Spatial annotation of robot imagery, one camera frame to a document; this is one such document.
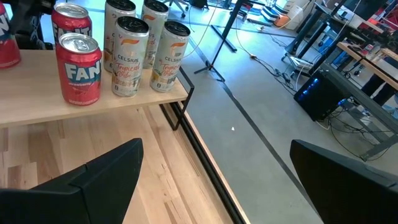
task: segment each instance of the computer case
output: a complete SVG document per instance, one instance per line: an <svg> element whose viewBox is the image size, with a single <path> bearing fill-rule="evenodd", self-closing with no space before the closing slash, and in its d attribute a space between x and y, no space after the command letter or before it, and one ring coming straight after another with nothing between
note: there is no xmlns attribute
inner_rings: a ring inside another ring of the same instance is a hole
<svg viewBox="0 0 398 224"><path fill-rule="evenodd" d="M313 121L325 119L351 96L338 88L329 75L328 71L317 71L294 95L294 100Z"/></svg>

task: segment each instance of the wooden table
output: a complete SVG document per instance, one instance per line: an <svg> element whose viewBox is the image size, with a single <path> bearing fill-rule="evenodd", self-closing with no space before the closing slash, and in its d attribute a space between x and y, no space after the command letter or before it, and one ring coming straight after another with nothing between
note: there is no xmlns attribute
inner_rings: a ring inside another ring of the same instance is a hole
<svg viewBox="0 0 398 224"><path fill-rule="evenodd" d="M0 187L35 187L142 138L144 159L124 223L233 222L186 132L181 126L172 131L158 106L187 97L179 81L171 92L158 93L150 88L150 70L145 70L137 96L121 98L111 92L110 74L103 70L100 100L73 106L61 96L54 53L21 54L20 65L0 73ZM172 114L169 105L165 108ZM187 112L185 116L249 223Z"/></svg>
<svg viewBox="0 0 398 224"><path fill-rule="evenodd" d="M395 79L388 77L386 74L384 74L382 71L380 71L378 68L376 68L375 66L373 66L371 63L369 63L367 60L361 60L361 56L358 55L355 51L351 50L348 48L348 46L350 46L350 44L348 43L343 43L343 42L339 42L337 44L337 46L339 48L341 48L342 50L344 50L345 52L347 52L347 54L349 54L349 56L353 57L355 60L360 61L360 63L362 65L364 65L366 68L368 68L370 71L372 71L373 73L375 73L378 77L380 77L381 79L383 79L386 83L390 84L390 86L394 87L396 90L398 90L398 83Z"/></svg>

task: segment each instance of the orange object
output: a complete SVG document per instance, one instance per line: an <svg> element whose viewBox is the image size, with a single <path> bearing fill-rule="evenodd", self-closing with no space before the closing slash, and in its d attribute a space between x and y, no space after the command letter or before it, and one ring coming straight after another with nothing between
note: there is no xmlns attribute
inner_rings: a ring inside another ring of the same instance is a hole
<svg viewBox="0 0 398 224"><path fill-rule="evenodd" d="M284 26L286 23L288 23L290 19L285 16L285 15L279 15L278 19L275 20L274 24L275 26Z"/></svg>

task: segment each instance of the shelf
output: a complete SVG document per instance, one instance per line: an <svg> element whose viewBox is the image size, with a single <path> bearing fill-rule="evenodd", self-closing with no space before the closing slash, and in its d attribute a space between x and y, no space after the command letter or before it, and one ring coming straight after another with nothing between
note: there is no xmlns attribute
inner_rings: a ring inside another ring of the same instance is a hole
<svg viewBox="0 0 398 224"><path fill-rule="evenodd" d="M101 97L89 106L75 106L62 98L57 59L53 50L21 50L22 62L0 70L0 128L104 113L115 108L140 108L185 100L188 96L178 79L170 92L149 86L152 70L144 69L135 97L116 96L111 74L102 69Z"/></svg>

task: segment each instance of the floor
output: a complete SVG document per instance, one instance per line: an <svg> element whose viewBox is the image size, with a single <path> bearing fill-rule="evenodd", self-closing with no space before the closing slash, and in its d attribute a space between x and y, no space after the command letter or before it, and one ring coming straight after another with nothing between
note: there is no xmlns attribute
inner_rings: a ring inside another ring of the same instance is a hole
<svg viewBox="0 0 398 224"><path fill-rule="evenodd" d="M96 21L93 36L102 46L103 4L97 4L94 0L75 1L93 9L90 10L91 19ZM193 42L187 48L182 67L195 84L195 92L188 107L192 120L251 223L321 223L297 181L289 157L291 140L301 139L355 157L336 141L330 130L314 123L296 104L292 95L242 49L239 41L250 53L281 72L290 74L288 63L280 60L284 54L283 47L276 45L270 35L257 33L256 25L242 23L238 19L234 27L242 30L231 29L228 39L238 51L232 53L223 47L215 63L217 70L226 79L225 85L216 81L215 74L210 72L193 74L205 66L203 61L206 58L213 59L221 43L211 28L206 30L213 11L214 8L211 7L209 11L192 8L190 12ZM169 18L179 19L179 16L178 8L172 7ZM44 24L49 22L46 18L49 19L48 16L44 17ZM227 20L228 12L217 9L211 23L223 30ZM189 16L182 22L189 26ZM51 41L52 31L45 31L46 29L51 28L44 28L45 33L50 32L48 36L45 34L45 38ZM294 31L276 27L267 28L266 32L285 44L291 42L291 37L295 35ZM200 43L199 47L194 50L197 43ZM313 60L317 55L315 49L310 49L304 58ZM364 71L355 79L363 84L370 75ZM300 88L306 80L305 77L299 77L297 86ZM348 114L343 113L341 119L359 127ZM333 121L333 124L344 128L339 122ZM372 146L361 135L335 134L355 154ZM398 174L396 148L392 147L385 156L367 164Z"/></svg>
<svg viewBox="0 0 398 224"><path fill-rule="evenodd" d="M134 138L144 158L123 223L233 223L182 128L172 131L158 105L0 129L0 187L30 189Z"/></svg>

